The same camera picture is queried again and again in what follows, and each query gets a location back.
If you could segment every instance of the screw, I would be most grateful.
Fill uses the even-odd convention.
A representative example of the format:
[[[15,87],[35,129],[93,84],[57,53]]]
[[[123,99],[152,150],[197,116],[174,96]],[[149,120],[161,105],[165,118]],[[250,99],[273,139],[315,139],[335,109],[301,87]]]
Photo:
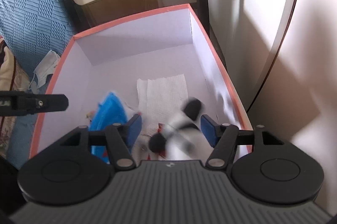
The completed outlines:
[[[119,167],[130,167],[134,162],[128,158],[121,158],[117,160],[117,165]]]
[[[225,161],[220,158],[212,158],[208,161],[208,165],[212,167],[222,167],[225,165]]]

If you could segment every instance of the face mask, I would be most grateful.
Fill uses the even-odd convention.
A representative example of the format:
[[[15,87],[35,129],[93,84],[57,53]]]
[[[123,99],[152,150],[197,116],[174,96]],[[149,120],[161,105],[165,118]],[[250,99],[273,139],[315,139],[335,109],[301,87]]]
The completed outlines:
[[[47,76],[55,72],[59,61],[60,56],[56,52],[50,50],[35,68],[34,76],[28,89],[31,89],[34,94],[38,94],[38,89],[45,84]]]

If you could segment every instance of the blue quilted cover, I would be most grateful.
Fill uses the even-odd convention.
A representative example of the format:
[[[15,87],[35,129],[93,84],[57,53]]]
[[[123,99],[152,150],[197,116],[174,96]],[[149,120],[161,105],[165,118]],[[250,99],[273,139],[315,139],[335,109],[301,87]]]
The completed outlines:
[[[0,0],[0,35],[29,76],[50,49],[61,55],[73,34],[62,0]]]

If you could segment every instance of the patterned fabric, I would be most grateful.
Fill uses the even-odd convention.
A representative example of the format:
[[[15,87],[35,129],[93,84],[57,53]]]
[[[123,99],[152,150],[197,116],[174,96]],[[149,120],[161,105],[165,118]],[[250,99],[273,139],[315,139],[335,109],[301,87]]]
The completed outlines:
[[[0,0],[0,34],[32,76],[50,49],[62,54],[74,30],[62,0]]]
[[[29,78],[0,36],[0,91],[27,90]],[[6,158],[16,117],[0,117],[0,156]]]

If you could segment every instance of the blue object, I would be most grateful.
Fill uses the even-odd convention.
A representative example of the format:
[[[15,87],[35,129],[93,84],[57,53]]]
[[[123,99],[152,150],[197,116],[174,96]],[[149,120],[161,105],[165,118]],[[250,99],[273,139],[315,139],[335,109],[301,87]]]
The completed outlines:
[[[108,125],[114,123],[125,124],[126,122],[127,117],[121,101],[114,93],[109,93],[103,103],[98,105],[98,110],[91,121],[89,131],[99,131]],[[91,153],[104,162],[109,162],[105,146],[92,146]]]
[[[29,76],[49,50],[61,55],[74,33],[62,0],[0,0],[0,35]]]

